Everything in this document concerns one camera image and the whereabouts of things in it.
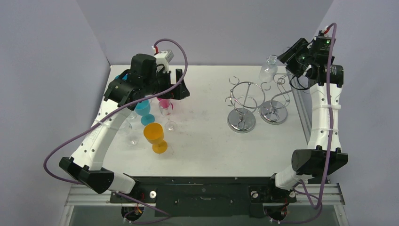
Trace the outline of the clear wine glass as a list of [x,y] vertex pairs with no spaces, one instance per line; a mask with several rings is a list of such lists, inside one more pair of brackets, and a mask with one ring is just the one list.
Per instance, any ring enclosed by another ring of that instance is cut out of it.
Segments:
[[130,113],[130,115],[127,117],[127,120],[128,121],[133,121],[133,120],[135,120],[137,118],[137,113],[135,112],[135,111],[132,111],[131,113]]

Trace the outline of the tall chrome glass rack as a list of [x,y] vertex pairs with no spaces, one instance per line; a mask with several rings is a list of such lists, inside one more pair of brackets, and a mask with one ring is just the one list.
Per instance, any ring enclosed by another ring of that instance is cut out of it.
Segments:
[[258,108],[258,114],[261,119],[271,125],[280,125],[284,123],[288,117],[287,106],[291,103],[289,94],[292,89],[285,89],[284,85],[288,82],[289,73],[278,73],[278,78],[273,78],[276,83],[279,93],[274,95],[270,100],[265,101]]

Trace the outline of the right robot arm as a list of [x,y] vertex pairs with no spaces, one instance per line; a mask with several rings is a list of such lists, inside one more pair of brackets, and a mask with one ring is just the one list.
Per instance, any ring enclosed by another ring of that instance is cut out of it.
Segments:
[[343,67],[328,59],[331,38],[316,36],[311,41],[300,38],[278,56],[295,77],[308,78],[312,100],[311,136],[306,149],[294,150],[291,165],[275,175],[275,183],[266,187],[266,197],[277,201],[299,183],[331,175],[348,162],[339,141],[338,112],[343,87]]

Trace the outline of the pink wine glass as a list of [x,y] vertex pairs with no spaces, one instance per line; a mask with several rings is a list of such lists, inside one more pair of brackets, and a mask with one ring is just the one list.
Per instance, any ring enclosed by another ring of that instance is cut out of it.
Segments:
[[163,98],[157,98],[157,99],[159,101],[158,104],[160,109],[167,109],[169,107],[172,107],[172,109],[174,109],[174,106],[170,100]]

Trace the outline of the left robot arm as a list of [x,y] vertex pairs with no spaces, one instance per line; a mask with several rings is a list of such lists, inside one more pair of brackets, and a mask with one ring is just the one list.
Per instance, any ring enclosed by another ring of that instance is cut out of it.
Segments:
[[122,197],[128,202],[136,202],[140,198],[140,189],[135,186],[135,181],[103,167],[108,148],[136,104],[117,113],[113,111],[148,95],[159,94],[161,98],[175,100],[188,97],[190,93],[183,82],[169,90],[172,84],[168,66],[173,57],[171,50],[163,50],[154,56],[133,56],[130,68],[108,84],[92,125],[94,129],[85,135],[70,157],[60,160],[59,167],[98,194],[107,190],[122,192]]

